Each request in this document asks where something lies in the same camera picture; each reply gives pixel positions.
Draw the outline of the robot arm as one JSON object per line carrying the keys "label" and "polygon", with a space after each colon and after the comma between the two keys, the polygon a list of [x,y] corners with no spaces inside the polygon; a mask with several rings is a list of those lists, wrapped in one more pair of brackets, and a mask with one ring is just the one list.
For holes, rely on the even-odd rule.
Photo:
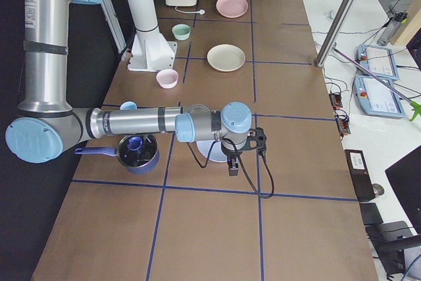
{"label": "robot arm", "polygon": [[174,133],[184,143],[211,141],[221,145],[230,175],[243,168],[241,154],[266,154],[266,136],[251,126],[251,111],[241,102],[223,109],[203,105],[103,111],[74,108],[66,101],[68,14],[71,3],[101,0],[24,0],[25,90],[20,116],[6,129],[9,149],[23,161],[44,163],[67,149],[80,154],[78,144],[103,136],[121,135],[108,154],[130,158],[130,166],[145,173],[154,169],[159,150],[157,133]]}

